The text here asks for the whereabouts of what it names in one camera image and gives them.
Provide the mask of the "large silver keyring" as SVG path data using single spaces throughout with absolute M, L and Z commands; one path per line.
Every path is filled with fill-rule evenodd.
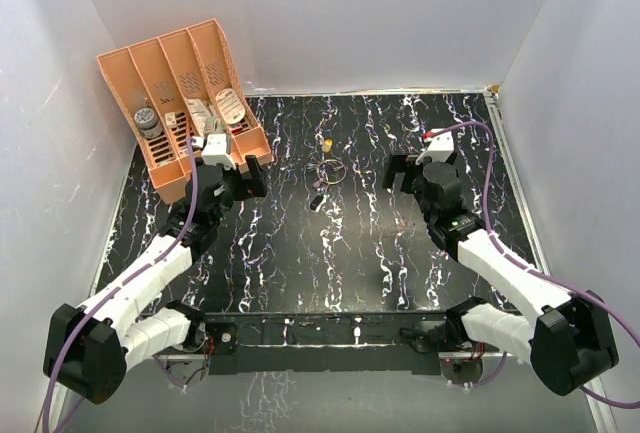
M 346 178 L 348 169 L 338 159 L 325 159 L 316 167 L 318 179 L 326 186 L 340 184 Z

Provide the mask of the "yellow capped key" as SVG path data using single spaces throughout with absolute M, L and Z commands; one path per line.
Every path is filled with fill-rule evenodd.
M 332 149 L 333 141 L 331 139 L 325 139 L 322 145 L 322 150 L 324 153 L 329 153 Z

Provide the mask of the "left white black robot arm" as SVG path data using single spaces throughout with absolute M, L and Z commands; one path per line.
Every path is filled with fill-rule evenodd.
M 150 317 L 141 315 L 207 252 L 235 203 L 265 196 L 258 159 L 245 160 L 245 173 L 198 163 L 186 197 L 172 206 L 140 257 L 79 306 L 63 304 L 53 313 L 43 365 L 52 385 L 101 404 L 141 362 L 170 347 L 194 352 L 204 345 L 207 329 L 193 307 L 173 301 Z

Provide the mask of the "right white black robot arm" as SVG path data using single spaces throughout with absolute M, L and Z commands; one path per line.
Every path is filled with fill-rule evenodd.
M 581 297 L 535 277 L 532 266 L 493 244 L 484 222 L 465 207 L 451 159 L 419 162 L 389 157 L 382 186 L 397 175 L 401 190 L 416 200 L 432 242 L 495 287 L 517 311 L 501 311 L 472 297 L 446 312 L 444 335 L 455 348 L 485 343 L 532 366 L 553 393 L 565 396 L 617 366 L 619 355 L 607 312 L 598 297 Z

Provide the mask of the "black key fob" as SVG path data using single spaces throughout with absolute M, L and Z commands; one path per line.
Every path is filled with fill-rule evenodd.
M 323 200 L 324 200 L 323 194 L 316 195 L 310 203 L 310 209 L 312 211 L 316 211 L 319 208 L 319 206 L 322 204 Z

